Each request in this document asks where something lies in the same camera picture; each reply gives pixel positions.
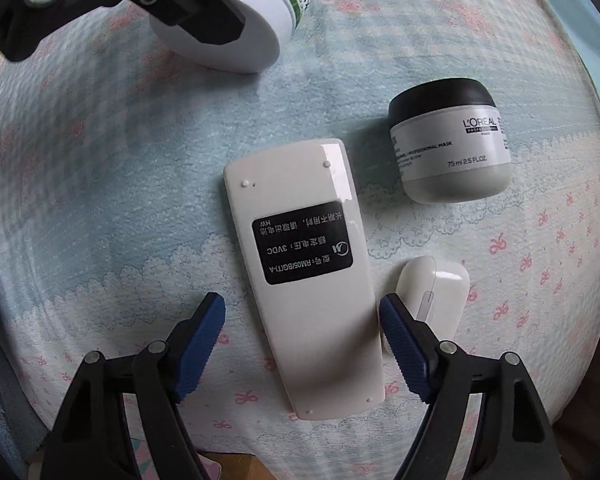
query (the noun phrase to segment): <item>black sticker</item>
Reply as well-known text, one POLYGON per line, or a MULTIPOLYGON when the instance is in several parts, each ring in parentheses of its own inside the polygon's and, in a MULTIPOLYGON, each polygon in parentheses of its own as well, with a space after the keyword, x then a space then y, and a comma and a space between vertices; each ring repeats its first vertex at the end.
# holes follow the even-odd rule
POLYGON ((271 285, 353 265, 347 221, 338 200, 258 218, 251 226, 264 277, 271 285))

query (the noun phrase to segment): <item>back of remote control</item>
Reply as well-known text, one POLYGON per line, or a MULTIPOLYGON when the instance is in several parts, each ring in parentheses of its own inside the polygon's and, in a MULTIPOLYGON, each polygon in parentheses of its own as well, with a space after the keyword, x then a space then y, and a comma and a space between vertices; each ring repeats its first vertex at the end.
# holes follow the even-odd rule
POLYGON ((299 418, 384 400, 376 297, 343 143, 296 142, 224 168, 251 287, 299 418))

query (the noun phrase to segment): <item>blue gripper pad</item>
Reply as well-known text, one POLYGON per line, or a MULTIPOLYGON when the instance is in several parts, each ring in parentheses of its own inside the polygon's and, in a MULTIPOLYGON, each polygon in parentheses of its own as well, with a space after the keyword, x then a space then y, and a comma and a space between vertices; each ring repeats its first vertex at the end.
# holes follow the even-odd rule
POLYGON ((410 330, 387 296, 380 300, 380 325, 410 392, 430 402, 433 389, 429 386, 429 363, 410 330))
POLYGON ((224 298, 219 294, 212 293, 207 295, 205 300, 207 299, 210 300, 210 304, 206 307, 206 312, 199 320, 196 331, 191 336, 176 365, 177 380, 173 392, 177 402, 183 400, 187 394, 195 391, 198 387, 202 371, 205 369, 206 362, 209 360, 224 325, 224 298))

